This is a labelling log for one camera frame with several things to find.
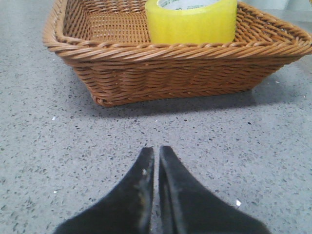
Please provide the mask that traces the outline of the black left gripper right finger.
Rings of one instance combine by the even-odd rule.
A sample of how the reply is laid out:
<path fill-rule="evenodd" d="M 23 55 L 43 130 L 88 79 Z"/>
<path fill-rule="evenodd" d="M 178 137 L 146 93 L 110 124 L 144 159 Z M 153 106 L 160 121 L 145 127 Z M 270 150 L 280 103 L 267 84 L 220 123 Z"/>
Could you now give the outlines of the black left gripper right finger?
<path fill-rule="evenodd" d="M 207 190 L 170 146 L 160 149 L 159 196 L 166 234 L 268 234 L 259 220 Z"/>

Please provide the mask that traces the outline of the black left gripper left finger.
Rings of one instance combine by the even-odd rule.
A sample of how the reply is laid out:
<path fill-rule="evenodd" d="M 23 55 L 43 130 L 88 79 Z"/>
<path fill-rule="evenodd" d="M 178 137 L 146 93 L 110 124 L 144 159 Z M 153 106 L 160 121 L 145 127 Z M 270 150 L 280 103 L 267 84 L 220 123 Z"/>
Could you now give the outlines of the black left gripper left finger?
<path fill-rule="evenodd" d="M 154 197 L 155 156 L 142 148 L 125 177 L 99 202 L 60 224 L 57 234 L 148 234 Z"/>

